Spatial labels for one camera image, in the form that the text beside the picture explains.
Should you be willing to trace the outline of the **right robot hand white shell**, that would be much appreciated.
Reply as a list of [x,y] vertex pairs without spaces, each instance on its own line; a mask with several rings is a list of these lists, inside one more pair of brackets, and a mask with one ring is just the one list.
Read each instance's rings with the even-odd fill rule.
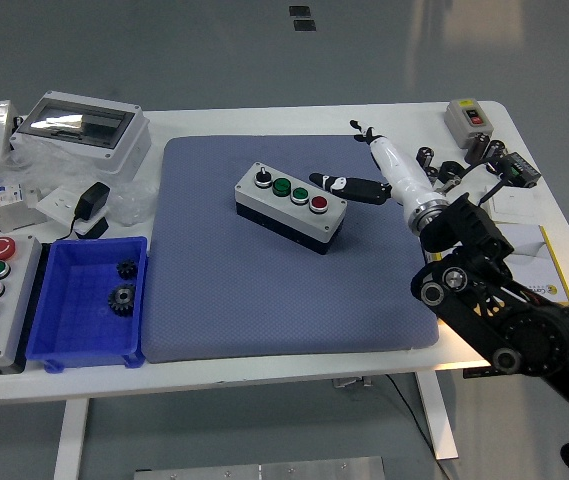
[[372,126],[357,120],[351,120],[350,125],[358,131],[355,140],[370,147],[374,163],[386,182],[312,173],[309,179],[313,184],[337,197],[360,203],[382,205],[392,198],[408,211],[430,202],[446,202],[445,197],[433,189],[416,160]]

